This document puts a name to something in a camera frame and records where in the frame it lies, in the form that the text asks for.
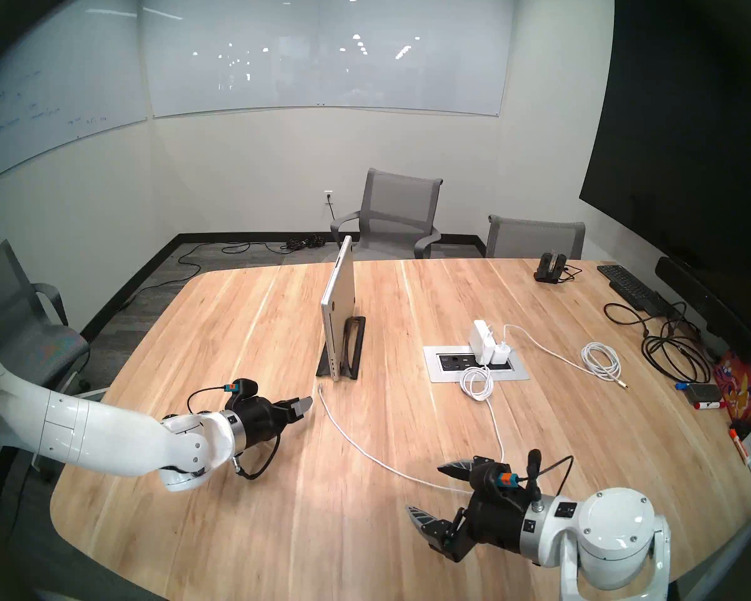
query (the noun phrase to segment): keyboard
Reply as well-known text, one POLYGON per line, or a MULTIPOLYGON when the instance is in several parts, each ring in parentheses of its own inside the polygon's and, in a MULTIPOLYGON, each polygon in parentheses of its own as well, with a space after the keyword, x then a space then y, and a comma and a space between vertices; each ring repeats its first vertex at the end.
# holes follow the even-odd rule
POLYGON ((649 289, 620 265, 598 265, 598 271, 610 281, 610 288, 625 299, 635 310, 644 310, 649 316, 667 316, 671 306, 659 293, 649 289))

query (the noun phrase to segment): whiteboard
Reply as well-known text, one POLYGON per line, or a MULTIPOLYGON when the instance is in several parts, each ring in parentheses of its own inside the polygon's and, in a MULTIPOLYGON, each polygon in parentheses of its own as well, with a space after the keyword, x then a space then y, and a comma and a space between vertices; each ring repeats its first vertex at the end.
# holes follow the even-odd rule
POLYGON ((146 117, 138 0, 74 0, 0 61, 0 173, 146 117))
POLYGON ((154 117, 322 105, 500 112, 514 0, 141 3, 154 117))

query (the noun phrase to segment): charging cable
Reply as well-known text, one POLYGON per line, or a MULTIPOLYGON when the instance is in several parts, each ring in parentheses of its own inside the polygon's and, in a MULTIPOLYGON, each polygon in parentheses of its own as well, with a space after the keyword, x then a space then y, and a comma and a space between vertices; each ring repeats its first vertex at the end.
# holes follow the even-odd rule
MULTIPOLYGON (((428 481, 425 481, 425 480, 420 480, 419 478, 415 478, 414 476, 409 476, 407 474, 404 474, 403 472, 399 472, 394 467, 390 467, 386 463, 380 462, 374 456, 369 455, 367 452, 365 452, 364 448, 362 448, 359 444, 357 444, 349 436, 347 436, 347 434, 345 433, 345 431, 342 430, 342 427, 336 423, 336 420, 334 419, 334 416, 331 415, 331 411, 328 409, 328 405, 326 405, 325 398, 323 398, 323 384, 322 383, 318 383, 317 384, 317 394, 320 395, 320 402, 323 403, 323 407, 325 407, 326 414, 328 414, 328 419, 331 420, 331 423, 334 426, 336 426, 336 429, 342 434, 342 436, 345 439, 347 439, 348 443, 350 443, 354 448, 356 448, 358 451, 360 451, 360 453, 362 453, 362 455, 364 455, 365 457, 369 458, 374 463, 378 463, 384 469, 390 470, 391 472, 393 472, 393 474, 398 474, 401 478, 406 478, 407 480, 413 480, 414 482, 419 482, 421 485, 431 486, 434 489, 444 489, 446 491, 453 491, 454 493, 464 493, 466 495, 470 495, 472 493, 472 491, 466 491, 464 489, 456 489, 456 488, 454 488, 452 486, 435 485, 433 482, 428 482, 428 481)), ((501 445, 500 449, 501 449, 501 460, 503 460, 503 449, 504 449, 504 446, 501 445)))
POLYGON ((498 445, 500 446, 500 462, 504 462, 504 442, 500 439, 500 433, 498 432, 498 422, 495 419, 495 412, 493 411, 493 404, 489 401, 490 395, 493 393, 495 387, 493 377, 489 373, 488 366, 470 366, 464 369, 462 376, 459 379, 459 386, 462 392, 470 396, 474 401, 486 401, 487 407, 489 407, 489 414, 493 417, 493 426, 495 427, 495 436, 498 438, 498 445), (473 390, 473 381, 481 377, 484 379, 484 387, 480 392, 473 390))
POLYGON ((546 349, 543 345, 541 345, 539 342, 534 340, 531 337, 531 334, 527 332, 525 329, 520 327, 520 325, 504 325, 504 342, 506 342, 506 328, 507 327, 513 327, 514 329, 520 329, 521 332, 523 332, 526 336, 529 337, 529 340, 533 342, 535 345, 540 347, 543 351, 548 353, 549 355, 553 355, 554 357, 558 357, 562 360, 562 362, 566 362, 573 366, 573 368, 578 368, 581 372, 586 372, 587 374, 594 375, 595 377, 598 377, 599 379, 602 379, 605 382, 616 382, 620 387, 628 389, 629 387, 621 381, 621 361, 620 358, 617 356, 617 353, 615 352, 615 349, 613 349, 610 346, 607 346, 601 342, 590 342, 589 344, 584 346, 584 349, 581 350, 581 361, 584 362, 584 365, 586 368, 582 368, 578 364, 573 364, 569 359, 566 359, 560 355, 557 355, 553 351, 546 349), (603 355, 605 355, 609 360, 610 364, 603 365, 598 361, 598 359, 595 358, 595 355, 593 355, 593 352, 599 352, 603 355))

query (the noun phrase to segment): wooden table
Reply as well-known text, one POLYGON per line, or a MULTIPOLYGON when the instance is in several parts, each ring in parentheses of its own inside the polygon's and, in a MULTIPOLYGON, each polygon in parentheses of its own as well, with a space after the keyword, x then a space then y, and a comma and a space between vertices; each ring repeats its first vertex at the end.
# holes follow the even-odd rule
MULTIPOLYGON (((545 285, 532 278, 536 260, 355 263, 357 305, 367 317, 360 376, 322 379, 325 398, 370 454, 418 478, 463 486, 436 467, 498 457, 489 411, 457 384, 429 382, 424 345, 467 344, 473 319, 484 318, 496 330, 521 325, 576 362, 587 342, 612 346, 628 390, 510 333, 531 379, 499 382, 493 393, 507 461, 524 470, 531 448, 542 451, 544 465, 573 453, 566 495, 583 499, 612 486, 648 495, 670 523, 676 578, 751 516, 751 476, 726 434, 726 411, 692 409, 640 355, 639 326, 604 316, 602 306, 618 298, 596 263, 576 264, 584 272, 574 281, 545 285)), ((323 343, 319 299, 331 267, 196 277, 105 396, 163 418, 186 413, 190 392, 236 377, 255 379, 272 401, 314 394, 314 408, 287 426, 261 478, 247 482, 229 464, 196 491, 172 494, 157 474, 116 478, 67 465, 50 505, 58 533, 167 598, 557 598, 558 569, 488 546, 460 564, 431 551, 404 507, 451 518, 466 498, 378 467, 328 420, 314 371, 323 343)), ((221 409, 227 397, 199 396, 201 409, 221 409)), ((268 454, 266 446, 253 450, 247 469, 268 454)), ((543 492, 556 491, 564 469, 540 478, 543 492)))

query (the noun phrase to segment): silver laptop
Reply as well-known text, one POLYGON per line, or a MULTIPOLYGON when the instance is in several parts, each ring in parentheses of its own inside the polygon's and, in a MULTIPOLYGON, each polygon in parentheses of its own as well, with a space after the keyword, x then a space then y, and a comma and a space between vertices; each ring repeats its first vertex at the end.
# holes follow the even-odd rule
POLYGON ((345 321, 353 316, 356 302, 353 280, 353 246, 350 235, 342 242, 342 249, 336 258, 331 279, 328 281, 320 307, 323 311, 323 326, 326 333, 326 350, 331 378, 340 379, 340 364, 344 354, 345 321))

